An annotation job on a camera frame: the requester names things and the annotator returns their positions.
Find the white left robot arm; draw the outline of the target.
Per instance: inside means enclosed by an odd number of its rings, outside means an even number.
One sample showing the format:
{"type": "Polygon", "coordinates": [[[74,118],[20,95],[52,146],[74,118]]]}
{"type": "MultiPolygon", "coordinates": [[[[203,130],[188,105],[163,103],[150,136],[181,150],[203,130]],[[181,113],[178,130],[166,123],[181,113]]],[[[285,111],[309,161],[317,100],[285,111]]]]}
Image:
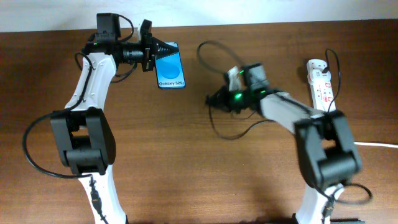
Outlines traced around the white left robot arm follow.
{"type": "Polygon", "coordinates": [[[95,223],[127,223],[119,202],[114,179],[116,141],[104,114],[108,88],[121,63],[144,72],[155,68],[155,61],[178,53],[178,48],[155,38],[151,21],[143,20],[139,40],[121,38],[118,14],[98,14],[97,33],[79,53],[81,75],[75,92],[64,110],[50,117],[55,143],[62,164],[72,178],[82,184],[95,223]]]}

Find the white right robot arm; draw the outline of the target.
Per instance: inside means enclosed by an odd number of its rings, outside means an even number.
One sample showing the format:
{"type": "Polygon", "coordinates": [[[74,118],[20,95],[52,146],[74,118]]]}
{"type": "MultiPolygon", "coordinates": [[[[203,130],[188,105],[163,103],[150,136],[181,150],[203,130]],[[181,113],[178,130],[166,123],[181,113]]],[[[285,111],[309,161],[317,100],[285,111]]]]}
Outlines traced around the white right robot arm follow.
{"type": "Polygon", "coordinates": [[[295,138],[305,193],[292,223],[331,223],[345,187],[363,168],[344,113],[307,106],[270,86],[261,63],[224,73],[225,85],[207,96],[209,109],[240,113],[251,109],[288,130],[295,138]]]}

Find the blue Galaxy smartphone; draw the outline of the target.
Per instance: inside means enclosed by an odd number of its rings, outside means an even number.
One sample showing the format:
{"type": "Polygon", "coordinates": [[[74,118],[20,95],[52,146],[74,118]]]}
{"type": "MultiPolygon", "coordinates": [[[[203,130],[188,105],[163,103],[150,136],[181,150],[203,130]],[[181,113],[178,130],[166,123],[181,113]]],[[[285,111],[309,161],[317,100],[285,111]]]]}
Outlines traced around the blue Galaxy smartphone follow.
{"type": "Polygon", "coordinates": [[[180,52],[155,60],[157,84],[160,89],[186,87],[180,52]]]}

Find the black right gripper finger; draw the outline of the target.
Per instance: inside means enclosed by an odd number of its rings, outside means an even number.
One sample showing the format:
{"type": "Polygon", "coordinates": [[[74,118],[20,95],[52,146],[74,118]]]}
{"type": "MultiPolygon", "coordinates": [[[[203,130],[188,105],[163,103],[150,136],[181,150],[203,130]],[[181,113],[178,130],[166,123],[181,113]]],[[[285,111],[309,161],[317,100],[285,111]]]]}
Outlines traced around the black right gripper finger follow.
{"type": "Polygon", "coordinates": [[[210,108],[221,109],[223,107],[223,100],[220,99],[217,95],[207,95],[205,104],[210,108]]]}
{"type": "Polygon", "coordinates": [[[222,86],[214,94],[207,95],[206,99],[207,100],[225,100],[226,97],[227,97],[227,87],[226,86],[222,86]]]}

